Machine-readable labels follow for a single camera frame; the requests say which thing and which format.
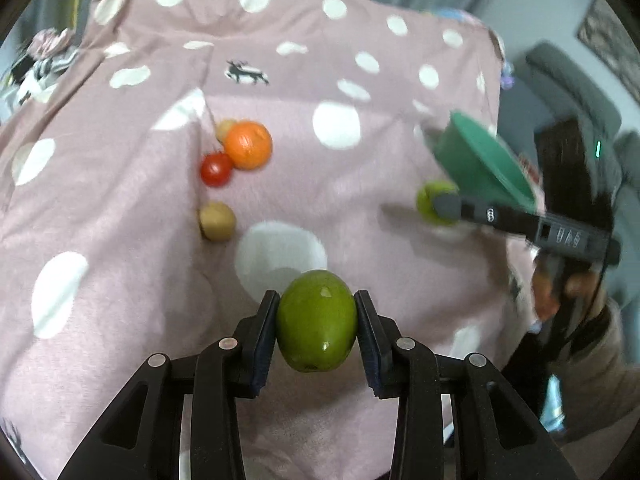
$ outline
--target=cherry tomato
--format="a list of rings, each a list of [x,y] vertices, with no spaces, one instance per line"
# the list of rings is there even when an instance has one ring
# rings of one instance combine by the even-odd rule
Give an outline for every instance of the cherry tomato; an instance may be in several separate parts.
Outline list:
[[[231,178],[234,162],[226,153],[209,153],[200,167],[200,177],[209,187],[224,186]]]

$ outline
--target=sleeve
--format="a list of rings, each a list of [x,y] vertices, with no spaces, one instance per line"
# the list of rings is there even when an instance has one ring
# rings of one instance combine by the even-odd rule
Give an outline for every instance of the sleeve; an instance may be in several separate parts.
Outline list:
[[[610,323],[598,341],[550,371],[560,381],[566,440],[577,440],[610,426],[640,406],[640,367],[622,357],[618,306],[609,301]]]

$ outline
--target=small potato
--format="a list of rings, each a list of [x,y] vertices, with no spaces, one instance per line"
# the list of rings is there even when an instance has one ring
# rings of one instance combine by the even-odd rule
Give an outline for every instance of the small potato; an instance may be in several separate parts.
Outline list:
[[[218,124],[216,124],[216,139],[220,144],[225,143],[226,134],[229,133],[231,127],[237,122],[238,121],[235,119],[222,119]]]
[[[223,202],[210,202],[199,214],[200,227],[212,242],[226,242],[236,232],[236,215]]]

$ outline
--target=green lime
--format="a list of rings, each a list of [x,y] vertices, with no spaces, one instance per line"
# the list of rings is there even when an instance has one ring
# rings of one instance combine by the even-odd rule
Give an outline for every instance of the green lime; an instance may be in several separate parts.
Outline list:
[[[433,180],[431,182],[427,182],[422,186],[422,188],[420,188],[418,195],[415,197],[415,206],[424,221],[434,225],[453,225],[456,223],[451,220],[440,218],[431,203],[431,200],[440,193],[452,192],[457,193],[458,187],[449,180]]]
[[[358,331],[349,287],[328,270],[296,278],[280,299],[276,338],[286,362],[299,372],[326,372],[347,358]]]

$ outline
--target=pink polka dot fabric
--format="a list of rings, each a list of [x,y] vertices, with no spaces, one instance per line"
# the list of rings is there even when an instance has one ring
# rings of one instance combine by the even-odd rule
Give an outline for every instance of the pink polka dot fabric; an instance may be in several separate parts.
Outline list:
[[[0,130],[0,417],[44,478],[145,358],[200,352],[309,269],[368,289],[436,352],[472,340],[504,364],[525,325],[508,255],[524,246],[414,207],[446,178],[420,133],[453,110],[496,124],[501,66],[484,27],[370,0],[95,0],[49,101]],[[273,156],[206,189],[223,118],[263,123]],[[228,243],[202,240],[210,200],[236,214]],[[311,375],[276,350],[267,387],[238,405],[242,449],[275,478],[372,480],[396,408],[357,348]]]

